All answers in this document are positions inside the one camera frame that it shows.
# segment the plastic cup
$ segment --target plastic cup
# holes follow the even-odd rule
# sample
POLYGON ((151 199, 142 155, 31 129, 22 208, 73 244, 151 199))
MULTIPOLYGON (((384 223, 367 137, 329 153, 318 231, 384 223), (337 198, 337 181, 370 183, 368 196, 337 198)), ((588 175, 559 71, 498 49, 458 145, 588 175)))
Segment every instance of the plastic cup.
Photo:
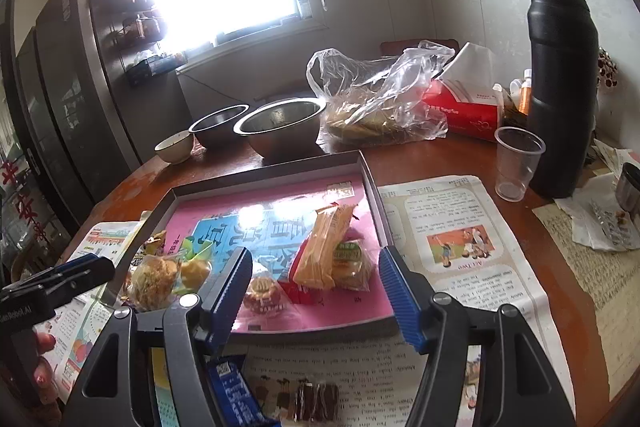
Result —
POLYGON ((545 143, 532 132, 518 127, 500 127, 494 136, 498 142, 495 192, 503 200, 520 201, 545 152, 545 143))

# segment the window sill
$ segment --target window sill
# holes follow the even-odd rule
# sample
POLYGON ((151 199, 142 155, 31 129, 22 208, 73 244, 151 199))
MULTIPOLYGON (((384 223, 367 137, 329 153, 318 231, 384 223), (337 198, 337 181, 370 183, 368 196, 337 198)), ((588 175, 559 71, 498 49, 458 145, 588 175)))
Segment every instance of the window sill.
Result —
POLYGON ((245 48, 249 48, 260 42, 271 41, 273 39, 281 39, 283 37, 295 35, 298 33, 324 29, 326 29, 326 26, 314 20, 313 18, 287 23, 275 28, 267 28, 260 32, 255 32, 250 35, 225 42, 224 44, 220 44, 215 48, 208 49, 201 54, 195 55, 194 57, 191 57, 189 59, 189 62, 187 62, 183 66, 180 66, 175 71, 177 74, 186 73, 187 71, 200 67, 201 65, 206 64, 211 60, 216 60, 219 57, 223 57, 225 55, 238 52, 245 48))

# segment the black thermos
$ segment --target black thermos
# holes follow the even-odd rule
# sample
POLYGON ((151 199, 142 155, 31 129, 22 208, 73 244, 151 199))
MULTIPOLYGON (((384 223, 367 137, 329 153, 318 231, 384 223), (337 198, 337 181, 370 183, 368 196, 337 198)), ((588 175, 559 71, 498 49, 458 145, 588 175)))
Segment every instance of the black thermos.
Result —
POLYGON ((584 0, 531 0, 531 95, 527 128, 546 152, 530 182, 540 196, 574 191, 591 141, 598 31, 584 0))

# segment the refrigerator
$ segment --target refrigerator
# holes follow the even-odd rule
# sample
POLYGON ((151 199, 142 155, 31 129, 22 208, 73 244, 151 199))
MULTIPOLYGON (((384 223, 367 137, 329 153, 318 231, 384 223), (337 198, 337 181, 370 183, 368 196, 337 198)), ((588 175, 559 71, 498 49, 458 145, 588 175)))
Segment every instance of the refrigerator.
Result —
POLYGON ((129 82, 127 69, 145 45, 119 44, 132 15, 126 8, 49 0, 4 78, 17 139, 71 235, 156 144, 191 124, 175 71, 129 82))

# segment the wooden table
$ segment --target wooden table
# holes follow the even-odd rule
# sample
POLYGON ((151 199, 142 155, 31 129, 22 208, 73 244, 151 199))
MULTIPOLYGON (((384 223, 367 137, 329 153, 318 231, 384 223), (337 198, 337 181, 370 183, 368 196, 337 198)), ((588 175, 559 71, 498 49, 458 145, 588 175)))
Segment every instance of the wooden table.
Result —
MULTIPOLYGON (((638 372, 610 403, 593 301, 580 288, 552 238, 531 211, 548 201, 532 190, 519 203, 501 200, 494 191, 495 145, 489 142, 449 134, 445 139, 366 149, 364 155, 378 186, 447 174, 472 174, 482 180, 548 294, 574 385, 577 423, 580 427, 604 425, 625 391, 637 380, 638 372)), ((244 142, 219 152, 196 144, 191 159, 176 166, 167 165, 156 156, 95 206, 66 248, 63 260, 96 223, 135 221, 144 210, 152 210, 171 187, 263 165, 263 159, 244 142)))

